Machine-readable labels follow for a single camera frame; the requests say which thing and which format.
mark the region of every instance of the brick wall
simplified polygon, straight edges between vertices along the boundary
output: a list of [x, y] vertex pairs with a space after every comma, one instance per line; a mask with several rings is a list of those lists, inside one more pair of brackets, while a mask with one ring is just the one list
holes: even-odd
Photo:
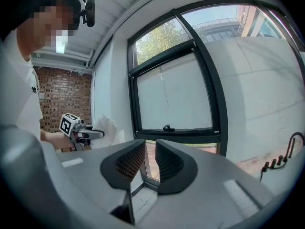
[[62, 114], [72, 113], [91, 124], [91, 75], [45, 67], [34, 67], [40, 83], [41, 129], [58, 132]]

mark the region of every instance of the person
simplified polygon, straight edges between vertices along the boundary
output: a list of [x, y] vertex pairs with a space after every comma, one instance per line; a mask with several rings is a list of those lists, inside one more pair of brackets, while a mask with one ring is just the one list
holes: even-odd
[[56, 40], [56, 34], [73, 32], [80, 23], [79, 0], [48, 0], [35, 8], [29, 18], [11, 31], [3, 42], [4, 50], [16, 72], [22, 76], [32, 94], [23, 107], [16, 126], [35, 135], [38, 140], [50, 142], [55, 149], [73, 147], [61, 132], [49, 133], [40, 129], [42, 112], [39, 102], [37, 75], [31, 63], [31, 53]]

